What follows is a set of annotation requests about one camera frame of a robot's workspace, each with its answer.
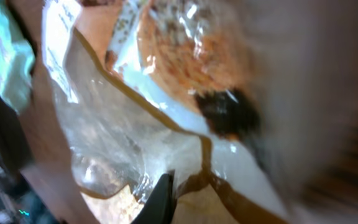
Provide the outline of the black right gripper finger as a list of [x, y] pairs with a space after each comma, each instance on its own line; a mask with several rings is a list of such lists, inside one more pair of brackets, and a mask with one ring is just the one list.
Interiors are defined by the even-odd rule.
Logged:
[[174, 173], [163, 174], [132, 224], [171, 224], [176, 208]]

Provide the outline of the teal wet wipes pack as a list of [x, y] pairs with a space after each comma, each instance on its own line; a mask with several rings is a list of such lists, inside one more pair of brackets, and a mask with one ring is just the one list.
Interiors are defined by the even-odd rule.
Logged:
[[5, 1], [0, 1], [0, 97], [17, 114], [29, 104], [32, 90], [31, 70], [35, 54], [12, 16]]

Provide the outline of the beige snack pouch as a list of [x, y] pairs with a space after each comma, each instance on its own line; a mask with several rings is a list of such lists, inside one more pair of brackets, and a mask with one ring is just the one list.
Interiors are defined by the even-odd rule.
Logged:
[[41, 1], [70, 179], [132, 222], [358, 223], [358, 1]]

